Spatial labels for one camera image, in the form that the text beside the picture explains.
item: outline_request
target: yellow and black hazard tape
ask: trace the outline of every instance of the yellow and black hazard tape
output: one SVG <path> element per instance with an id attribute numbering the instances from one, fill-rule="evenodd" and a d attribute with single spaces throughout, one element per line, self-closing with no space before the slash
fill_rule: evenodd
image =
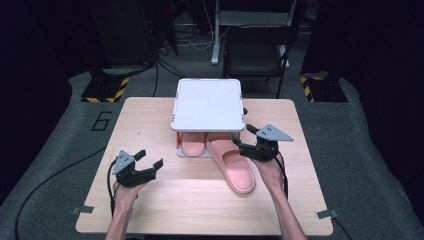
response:
<path id="1" fill-rule="evenodd" d="M 112 98 L 95 98 L 95 97 L 87 97 L 87 98 L 81 98 L 81 102 L 118 102 L 122 95 L 124 94 L 125 88 L 127 87 L 128 82 L 130 81 L 129 78 L 125 78 L 121 86 L 119 87 L 118 92 L 116 93 L 115 97 Z"/>
<path id="2" fill-rule="evenodd" d="M 306 98 L 308 99 L 308 102 L 314 102 L 314 97 L 312 96 L 311 89 L 308 85 L 308 79 L 314 79 L 314 80 L 324 80 L 322 77 L 300 77 L 300 82 L 302 83 L 303 91 L 305 92 Z"/>

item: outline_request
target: gray carpet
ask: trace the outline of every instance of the gray carpet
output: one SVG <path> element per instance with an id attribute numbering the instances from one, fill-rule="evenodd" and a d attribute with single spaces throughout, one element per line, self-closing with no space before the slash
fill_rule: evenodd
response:
<path id="1" fill-rule="evenodd" d="M 368 136 L 355 89 L 342 79 L 340 84 L 348 103 L 307 101 L 299 80 L 307 43 L 308 38 L 300 36 L 290 54 L 290 69 L 286 72 L 281 98 L 291 99 L 296 105 L 327 206 L 338 210 L 339 221 L 353 239 L 424 239 L 423 226 L 414 215 L 402 186 L 387 170 Z M 212 47 L 200 51 L 192 46 L 180 46 L 179 52 L 179 56 L 171 52 L 161 55 L 161 59 L 181 70 L 186 77 L 220 78 L 222 64 L 210 64 Z M 73 96 L 67 111 L 0 208 L 0 239 L 14 239 L 19 207 L 38 184 L 107 145 L 125 99 L 152 96 L 155 78 L 155 68 L 131 77 L 122 99 L 116 103 L 80 102 L 90 75 L 84 73 L 70 79 Z M 179 78 L 159 66 L 158 79 L 155 96 L 173 97 Z M 102 111 L 111 112 L 103 114 L 110 119 L 106 130 L 91 131 Z M 78 233 L 75 230 L 78 216 L 70 213 L 74 207 L 83 205 L 102 154 L 58 174 L 33 194 L 20 216 L 21 239 L 104 238 L 104 234 Z M 128 237 L 143 238 L 140 235 Z M 333 234 L 319 239 L 347 237 L 334 224 Z"/>

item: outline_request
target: pink slipper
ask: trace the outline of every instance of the pink slipper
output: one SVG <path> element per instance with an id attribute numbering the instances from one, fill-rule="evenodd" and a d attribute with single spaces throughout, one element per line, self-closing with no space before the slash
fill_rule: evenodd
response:
<path id="1" fill-rule="evenodd" d="M 184 155 L 189 157 L 197 157 L 205 152 L 204 132 L 182 132 L 181 133 L 181 150 Z"/>
<path id="2" fill-rule="evenodd" d="M 246 194 L 253 191 L 255 178 L 230 133 L 209 133 L 206 146 L 234 192 Z"/>

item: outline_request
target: wooden table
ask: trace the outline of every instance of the wooden table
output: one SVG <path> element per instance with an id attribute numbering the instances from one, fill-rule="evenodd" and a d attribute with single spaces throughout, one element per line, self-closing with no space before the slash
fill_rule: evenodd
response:
<path id="1" fill-rule="evenodd" d="M 146 149 L 147 155 L 137 162 L 137 168 L 150 168 L 161 158 L 164 166 L 157 179 L 141 190 L 128 233 L 280 235 L 273 202 L 250 160 L 256 188 L 250 194 L 238 195 L 213 159 L 177 156 L 175 132 L 170 126 L 174 100 L 126 100 L 85 202 L 94 210 L 80 214 L 76 229 L 84 233 L 107 232 L 111 221 L 107 170 L 120 150 L 134 155 Z M 315 217 L 315 211 L 327 207 L 294 103 L 285 99 L 243 99 L 243 106 L 249 111 L 246 123 L 257 128 L 269 123 L 294 138 L 293 142 L 279 142 L 289 181 L 289 202 L 306 235 L 330 235 L 331 220 Z M 247 130 L 240 138 L 248 144 L 256 141 Z"/>

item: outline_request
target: black cable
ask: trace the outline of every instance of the black cable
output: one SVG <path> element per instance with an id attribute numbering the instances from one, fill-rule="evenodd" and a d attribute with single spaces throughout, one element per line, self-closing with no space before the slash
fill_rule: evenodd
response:
<path id="1" fill-rule="evenodd" d="M 158 81 L 159 81 L 159 70 L 158 70 L 158 63 L 156 62 L 156 80 L 155 80 L 155 88 L 153 89 L 152 97 L 156 95 L 156 90 L 158 88 Z"/>
<path id="2" fill-rule="evenodd" d="M 179 75 L 178 73 L 169 70 L 165 65 L 163 65 L 163 62 L 162 61 L 158 61 L 158 64 L 161 65 L 168 72 L 170 72 L 170 73 L 174 74 L 175 76 L 177 76 L 178 78 L 184 78 L 182 75 Z"/>
<path id="3" fill-rule="evenodd" d="M 343 232 L 346 234 L 346 236 L 352 240 L 352 237 L 349 235 L 349 233 L 346 231 L 346 229 L 343 227 L 343 225 L 339 222 L 339 220 L 337 220 L 336 217 L 333 217 L 332 219 L 334 219 L 334 221 L 337 223 L 337 225 L 339 225 L 339 227 L 343 230 Z"/>
<path id="4" fill-rule="evenodd" d="M 110 198 L 110 211 L 113 216 L 113 210 L 115 210 L 115 196 L 112 195 L 112 190 L 110 188 L 110 172 L 112 171 L 113 165 L 115 165 L 116 159 L 113 160 L 113 162 L 110 164 L 109 169 L 107 170 L 107 191 L 109 192 L 109 198 Z"/>
<path id="5" fill-rule="evenodd" d="M 266 146 L 264 144 L 258 144 L 258 146 L 260 146 L 260 147 L 264 148 L 265 150 L 267 150 L 270 155 L 274 155 L 274 153 L 271 151 L 271 149 L 268 146 Z M 286 198 L 289 198 L 289 182 L 288 182 L 287 175 L 286 175 L 286 168 L 284 166 L 284 157 L 283 157 L 283 155 L 281 154 L 280 151 L 278 151 L 278 154 L 281 157 L 282 163 L 280 163 L 280 161 L 278 160 L 278 158 L 277 158 L 276 155 L 274 155 L 274 160 L 278 163 L 278 166 L 281 169 L 281 173 L 283 174 L 284 193 L 286 194 Z"/>
<path id="6" fill-rule="evenodd" d="M 163 61 L 162 59 L 159 59 L 159 64 L 163 67 L 163 68 L 165 68 L 167 71 L 169 71 L 169 72 L 171 72 L 169 69 L 167 69 L 163 64 L 165 64 L 165 65 L 167 65 L 167 66 L 169 66 L 170 68 L 172 68 L 176 73 L 173 73 L 173 72 L 171 72 L 171 73 L 173 73 L 173 74 L 175 74 L 175 75 L 177 75 L 178 77 L 180 77 L 180 78 L 185 78 L 185 75 L 184 75 L 184 73 L 181 71 L 181 70 L 179 70 L 178 68 L 176 68 L 176 67 L 174 67 L 174 66 L 172 66 L 171 64 L 169 64 L 169 63 L 167 63 L 167 62 L 165 62 L 165 61 Z"/>
<path id="7" fill-rule="evenodd" d="M 16 216 L 16 219 L 15 219 L 15 239 L 16 240 L 19 240 L 19 229 L 18 229 L 18 223 L 19 223 L 19 218 L 20 218 L 20 216 L 21 216 L 21 212 L 22 212 L 22 210 L 24 209 L 24 207 L 25 207 L 25 205 L 27 204 L 27 202 L 28 202 L 28 200 L 31 198 L 31 196 L 41 187 L 41 186 L 43 186 L 46 182 L 48 182 L 50 179 L 52 179 L 52 178 L 54 178 L 55 176 L 57 176 L 58 174 L 60 174 L 60 173 L 62 173 L 62 172 L 64 172 L 65 170 L 67 170 L 67 169 L 69 169 L 69 168 L 71 168 L 71 167 L 73 167 L 73 166 L 75 166 L 75 165 L 77 165 L 78 163 L 81 163 L 81 162 L 84 162 L 85 160 L 87 160 L 87 159 L 89 159 L 89 158 L 91 158 L 91 157 L 93 157 L 93 156 L 95 156 L 96 154 L 98 154 L 98 153 L 100 153 L 101 151 L 103 151 L 103 150 L 105 150 L 106 149 L 106 147 L 103 147 L 103 148 L 101 148 L 101 149 L 99 149 L 99 150 L 97 150 L 96 152 L 94 152 L 94 153 L 92 153 L 92 154 L 90 154 L 90 155 L 88 155 L 87 157 L 84 157 L 84 158 L 82 158 L 82 159 L 80 159 L 80 160 L 78 160 L 78 161 L 76 161 L 76 162 L 74 162 L 74 163 L 72 163 L 71 165 L 69 165 L 69 166 L 67 166 L 67 167 L 65 167 L 65 168 L 63 168 L 63 169 L 61 169 L 61 170 L 59 170 L 58 172 L 56 172 L 55 174 L 53 174 L 53 175 L 51 175 L 50 177 L 48 177 L 47 179 L 45 179 L 43 182 L 41 182 L 40 184 L 38 184 L 38 186 L 37 187 L 35 187 L 32 191 L 31 191 L 31 193 L 25 198 L 25 200 L 24 200 L 24 202 L 22 203 L 22 205 L 21 205 L 21 207 L 19 208 L 19 211 L 18 211 L 18 215 Z"/>

